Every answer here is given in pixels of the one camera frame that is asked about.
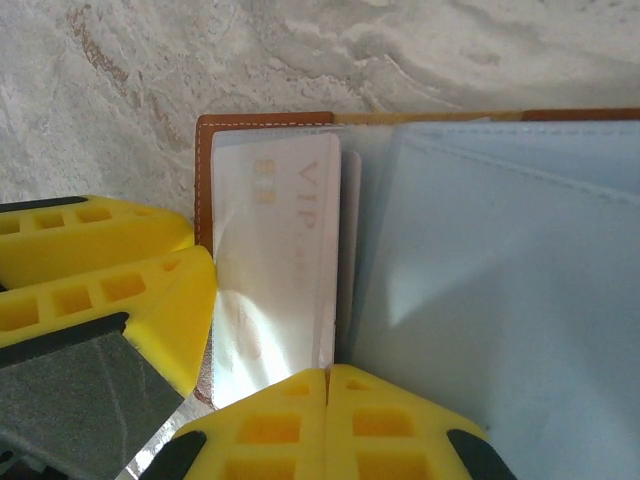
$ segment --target marble surface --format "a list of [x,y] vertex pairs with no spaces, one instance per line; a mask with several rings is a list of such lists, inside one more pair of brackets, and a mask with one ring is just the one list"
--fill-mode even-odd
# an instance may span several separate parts
[[640,104],[629,0],[5,0],[0,201],[192,217],[206,112]]

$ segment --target brown leather wallet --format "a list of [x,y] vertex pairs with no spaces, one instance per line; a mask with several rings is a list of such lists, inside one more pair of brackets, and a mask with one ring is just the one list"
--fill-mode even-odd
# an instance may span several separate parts
[[[425,121],[469,121],[491,118],[495,121],[580,121],[580,120],[640,120],[640,108],[591,110],[527,110],[500,112],[455,113],[256,113],[202,115],[196,124],[195,148],[195,237],[213,253],[214,219],[211,208],[211,150],[216,132],[260,128],[313,127],[338,124],[392,125]],[[200,372],[196,396],[212,405],[211,335]]]

